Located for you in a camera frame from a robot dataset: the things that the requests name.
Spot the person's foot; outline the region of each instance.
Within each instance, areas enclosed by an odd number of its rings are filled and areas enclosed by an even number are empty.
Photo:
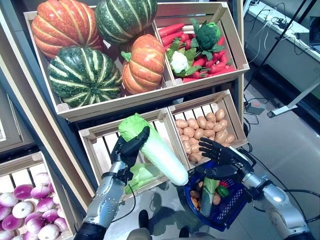
[[[181,228],[179,238],[189,238],[189,228],[187,226]]]
[[[139,228],[149,228],[149,215],[146,210],[141,210],[139,213]]]

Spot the gray floor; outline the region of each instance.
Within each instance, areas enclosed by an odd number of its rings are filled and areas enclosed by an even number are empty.
[[[279,101],[258,83],[249,86],[245,95],[247,99],[266,97],[270,102],[267,110],[258,116],[258,125],[251,125],[248,136],[253,146],[253,154],[263,161],[287,187],[309,189],[320,192],[320,136],[293,112],[287,112],[269,118],[267,112],[278,107]],[[252,115],[245,117],[251,123],[256,119]],[[279,184],[261,166],[255,171],[267,175],[274,183]],[[304,209],[307,218],[320,212],[320,201],[307,194],[295,194]],[[149,213],[152,239],[164,240],[178,237],[183,226],[189,226],[192,232],[210,233],[216,238],[226,240],[278,240],[274,228],[263,212],[255,210],[247,204],[230,229],[220,232],[204,225],[187,207],[183,207],[177,189],[170,183],[146,191],[136,198],[137,205],[130,216],[113,223],[107,231],[105,240],[125,240],[130,231],[138,228],[140,210]],[[133,206],[129,199],[120,206],[118,217],[127,213]],[[309,224],[313,235],[320,239],[320,221]]]

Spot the purple onion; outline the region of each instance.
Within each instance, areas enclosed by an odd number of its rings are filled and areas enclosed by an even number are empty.
[[[15,236],[14,231],[0,231],[1,240],[10,240]]]
[[[64,218],[58,217],[55,221],[54,224],[58,226],[60,232],[64,232],[67,229],[67,222]]]
[[[41,172],[34,176],[33,181],[36,186],[47,186],[50,183],[50,177],[48,173]]]
[[[13,190],[13,196],[19,200],[28,199],[31,196],[31,190],[33,188],[34,187],[31,184],[24,184],[24,185],[17,186]]]
[[[45,225],[38,233],[40,240],[54,240],[59,236],[59,227],[54,224]]]
[[[36,206],[37,206],[37,210],[39,212],[44,213],[45,211],[52,209],[54,207],[54,205],[55,205],[55,203],[52,200],[52,198],[46,197],[44,199],[41,199]]]
[[[12,192],[5,192],[0,196],[0,205],[4,207],[13,207],[18,202]]]
[[[43,199],[48,197],[50,190],[47,186],[36,186],[31,190],[31,197],[35,199]]]
[[[26,216],[25,220],[24,220],[24,224],[27,224],[27,222],[29,222],[30,219],[33,219],[35,217],[41,217],[42,213],[41,212],[32,212],[30,213],[28,216]]]
[[[11,213],[11,207],[0,205],[0,221]]]
[[[12,214],[10,214],[3,219],[1,226],[6,231],[13,231],[20,228],[23,223],[23,219],[15,218]]]
[[[51,183],[51,182],[48,184],[48,188],[49,188],[50,192],[52,192],[52,193],[54,193],[54,192],[55,192],[55,190],[54,190],[54,186],[52,185],[52,183]]]
[[[57,209],[50,209],[48,211],[45,211],[42,214],[42,217],[46,219],[47,222],[53,223],[59,216],[58,216],[58,210]]]
[[[27,231],[23,236],[23,240],[38,240],[38,234]]]
[[[40,216],[30,219],[26,224],[26,229],[32,234],[37,234],[45,226],[46,220]]]

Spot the green vegetable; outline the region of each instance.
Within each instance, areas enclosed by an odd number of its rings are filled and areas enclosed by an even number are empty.
[[[63,47],[50,61],[48,71],[53,91],[73,108],[121,97],[121,73],[98,50]]]
[[[219,185],[218,180],[210,179],[207,177],[204,178],[200,212],[205,217],[210,216],[212,199],[214,197],[215,190],[218,185]]]
[[[212,53],[218,53],[225,48],[224,46],[217,45],[221,37],[219,27],[214,22],[207,24],[207,21],[199,27],[199,23],[195,18],[190,18],[190,21],[196,35],[196,38],[192,39],[190,47],[199,47],[201,53],[207,57],[208,61],[212,60]]]
[[[185,185],[188,182],[188,173],[184,166],[163,142],[155,128],[138,113],[124,119],[118,128],[121,136],[128,142],[136,137],[145,126],[150,127],[150,135],[140,151],[174,184]]]
[[[162,172],[152,163],[135,164],[130,171],[133,173],[133,178],[128,183],[133,191],[153,182],[163,176]],[[130,194],[130,187],[127,185],[124,188],[125,194]]]
[[[216,192],[222,197],[225,198],[229,195],[229,190],[228,188],[224,187],[224,186],[218,186],[216,188]]]
[[[95,8],[96,27],[107,42],[127,43],[153,22],[156,0],[102,0]]]

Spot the black cable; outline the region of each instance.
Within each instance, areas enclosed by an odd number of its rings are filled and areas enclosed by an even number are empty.
[[[125,217],[128,216],[130,213],[132,213],[132,212],[134,211],[135,207],[136,207],[136,196],[135,196],[135,193],[134,193],[134,191],[132,190],[132,187],[130,186],[129,183],[128,183],[128,186],[129,186],[129,188],[130,188],[130,190],[131,190],[131,192],[132,192],[133,199],[134,199],[133,208],[132,208],[131,211],[128,212],[126,215],[123,215],[122,217],[119,217],[119,218],[117,218],[116,220],[113,220],[111,223],[114,223],[114,222],[116,222],[116,221],[119,221],[120,219],[125,218]]]

